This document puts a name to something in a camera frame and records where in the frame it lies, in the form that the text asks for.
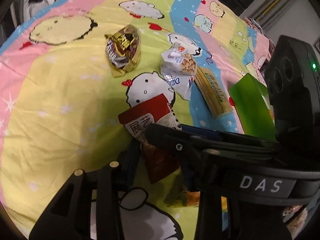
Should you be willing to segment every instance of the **das logo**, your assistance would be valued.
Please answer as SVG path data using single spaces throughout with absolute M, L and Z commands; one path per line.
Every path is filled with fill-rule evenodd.
M 267 177 L 245 174 L 240 171 L 226 171 L 223 187 L 247 194 L 288 197 L 296 183 L 295 179 Z

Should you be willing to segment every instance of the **snack bag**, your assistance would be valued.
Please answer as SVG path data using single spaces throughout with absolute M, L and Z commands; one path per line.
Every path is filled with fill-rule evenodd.
M 210 69 L 199 67 L 195 79 L 204 100 L 215 118 L 233 111 L 228 97 Z
M 171 156 L 169 152 L 149 144 L 144 136 L 147 127 L 152 123 L 181 129 L 181 125 L 173 115 L 173 110 L 164 94 L 142 102 L 118 117 L 119 122 L 141 142 L 141 149 L 151 183 L 164 179 L 180 167 L 177 158 Z
M 127 25 L 108 38 L 106 54 L 114 77 L 135 69 L 140 60 L 140 38 L 136 27 Z
M 177 43 L 161 56 L 161 75 L 183 99 L 190 100 L 191 85 L 197 73 L 196 62 L 188 51 Z
M 161 68 L 161 75 L 164 77 L 167 83 L 172 86 L 174 91 L 182 96 L 183 99 L 191 99 L 191 85 L 195 80 L 194 76 L 178 74 L 168 68 Z
M 168 68 L 177 73 L 194 76 L 197 73 L 197 63 L 194 61 L 187 49 L 176 45 L 161 54 L 163 62 L 161 68 Z

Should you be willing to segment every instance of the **bedsheet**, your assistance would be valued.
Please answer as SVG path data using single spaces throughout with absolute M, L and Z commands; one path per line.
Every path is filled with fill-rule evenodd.
M 114 78 L 104 35 L 127 24 L 140 31 L 141 61 Z M 0 48 L 0 201 L 24 235 L 74 170 L 99 169 L 127 148 L 117 118 L 130 108 L 126 81 L 161 79 L 160 54 L 176 41 L 227 95 L 247 72 L 263 82 L 268 39 L 218 0 L 57 0 Z M 243 132 L 235 111 L 214 119 L 195 84 L 190 101 L 175 95 L 173 109 L 183 124 Z M 126 239 L 193 239 L 198 208 L 163 202 L 178 174 L 151 185 L 140 161 L 127 195 L 147 198 L 123 210 Z

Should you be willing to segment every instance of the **red snack package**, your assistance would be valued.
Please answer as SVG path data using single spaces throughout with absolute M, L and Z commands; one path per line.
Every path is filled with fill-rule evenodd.
M 144 136 L 145 130 L 152 123 L 181 129 L 181 125 L 164 94 L 142 102 L 118 117 L 119 122 L 127 128 L 132 136 L 141 142 L 142 153 L 151 183 L 167 177 L 180 167 L 178 159 L 171 156 L 169 152 L 149 144 Z

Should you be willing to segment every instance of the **white snack bag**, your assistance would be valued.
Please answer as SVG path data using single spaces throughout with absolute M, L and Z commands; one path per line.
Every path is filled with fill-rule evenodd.
M 191 98 L 191 85 L 195 80 L 197 64 L 188 51 L 178 43 L 161 54 L 161 75 L 185 100 Z
M 195 76 L 197 73 L 197 64 L 188 53 L 187 49 L 178 43 L 175 43 L 170 49 L 161 54 L 166 68 L 177 73 L 183 73 L 189 76 Z

